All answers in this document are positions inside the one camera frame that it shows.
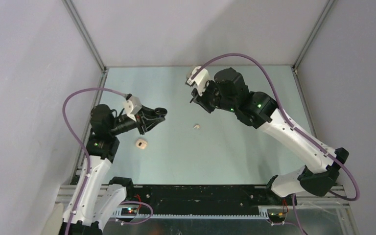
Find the black earbud charging case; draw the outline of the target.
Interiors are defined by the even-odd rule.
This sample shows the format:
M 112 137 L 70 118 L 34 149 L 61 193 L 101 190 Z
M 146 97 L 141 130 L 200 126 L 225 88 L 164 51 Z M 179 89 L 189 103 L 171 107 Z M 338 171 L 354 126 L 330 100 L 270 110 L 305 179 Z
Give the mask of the black earbud charging case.
M 167 115 L 167 109 L 158 107 L 154 109 L 154 113 L 156 116 L 164 118 Z

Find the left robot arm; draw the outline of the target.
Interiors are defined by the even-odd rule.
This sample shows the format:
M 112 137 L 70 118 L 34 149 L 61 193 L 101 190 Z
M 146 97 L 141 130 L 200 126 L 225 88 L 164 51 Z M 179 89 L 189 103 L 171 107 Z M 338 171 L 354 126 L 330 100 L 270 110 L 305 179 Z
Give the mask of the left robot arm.
M 85 146 L 86 160 L 76 190 L 63 214 L 61 235 L 101 235 L 120 203 L 135 198 L 133 181 L 113 177 L 102 197 L 100 187 L 119 147 L 118 135 L 136 129 L 140 134 L 165 121 L 167 109 L 139 106 L 135 113 L 118 113 L 106 104 L 91 110 L 91 135 Z

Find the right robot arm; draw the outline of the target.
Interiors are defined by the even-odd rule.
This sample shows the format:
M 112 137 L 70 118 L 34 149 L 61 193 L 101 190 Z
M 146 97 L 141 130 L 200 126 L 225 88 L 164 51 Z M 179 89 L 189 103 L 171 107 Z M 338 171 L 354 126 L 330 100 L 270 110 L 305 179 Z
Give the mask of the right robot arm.
M 268 203 L 277 205 L 286 196 L 303 191 L 319 197 L 331 192 L 349 156 L 346 149 L 330 148 L 301 129 L 271 96 L 250 91 L 242 74 L 233 68 L 211 77 L 206 69 L 195 67 L 186 84 L 193 87 L 191 101 L 208 113 L 216 109 L 234 113 L 240 122 L 269 134 L 303 161 L 301 169 L 270 179 L 265 191 Z

